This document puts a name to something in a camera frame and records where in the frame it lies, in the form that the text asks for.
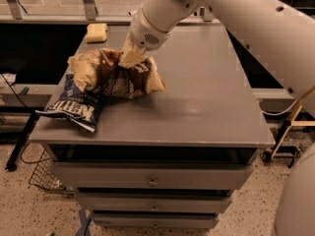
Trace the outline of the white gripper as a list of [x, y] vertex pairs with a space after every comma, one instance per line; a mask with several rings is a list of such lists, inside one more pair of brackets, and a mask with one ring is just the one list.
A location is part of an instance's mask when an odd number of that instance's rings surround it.
[[146, 49], [159, 49], [168, 39], [169, 28], [165, 7], [143, 4], [133, 16], [118, 65], [129, 69], [145, 61]]

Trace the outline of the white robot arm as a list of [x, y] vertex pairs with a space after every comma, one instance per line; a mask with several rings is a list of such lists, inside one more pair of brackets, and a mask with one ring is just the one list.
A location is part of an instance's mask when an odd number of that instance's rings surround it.
[[143, 62], [200, 6], [315, 114], [315, 21], [280, 0], [145, 0], [133, 14], [119, 65], [131, 68]]

